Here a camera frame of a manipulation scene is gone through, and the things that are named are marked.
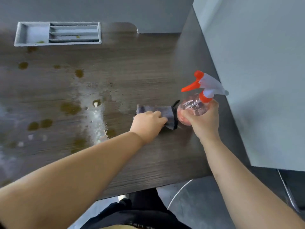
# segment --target wooden desk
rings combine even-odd
[[[193,10],[182,34],[138,35],[132,27],[119,28],[120,24],[103,24],[101,45],[35,51],[2,47],[3,185],[105,140],[105,133],[112,137],[128,131],[137,104],[172,105],[183,98],[181,88],[194,80],[197,69],[217,77]],[[21,62],[28,67],[19,67]],[[98,107],[95,100],[101,102]],[[221,137],[247,162],[226,98],[217,100]],[[101,197],[206,175],[210,170],[203,148],[192,128],[181,125],[175,131],[164,129],[139,151]]]

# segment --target folded cloth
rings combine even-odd
[[[167,122],[165,123],[165,127],[175,130],[178,126],[178,119],[177,119],[177,109],[175,108],[176,104],[179,103],[177,100],[173,106],[165,106],[165,107],[152,107],[147,105],[137,105],[137,112],[136,114],[147,112],[147,111],[160,111],[162,117],[167,118]]]

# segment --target hand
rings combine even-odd
[[[167,122],[166,117],[161,117],[160,111],[147,111],[134,117],[130,132],[136,133],[145,144],[152,142]]]
[[[208,108],[208,111],[201,116],[193,115],[188,109],[181,110],[182,116],[192,124],[193,130],[197,137],[199,137],[201,143],[207,140],[220,140],[218,133],[219,115],[217,101],[212,100]]]

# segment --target person's left hand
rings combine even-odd
[[[136,133],[145,144],[152,142],[167,122],[166,117],[161,117],[160,111],[147,111],[134,117],[130,132]]]

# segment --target person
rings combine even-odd
[[[202,116],[182,112],[199,137],[237,228],[305,228],[303,220],[261,183],[218,134],[218,103]],[[0,222],[6,229],[67,228],[97,199],[124,164],[158,135],[161,113],[135,116],[129,132],[44,166],[0,189]],[[189,228],[168,211],[155,189],[131,193],[82,228]]]

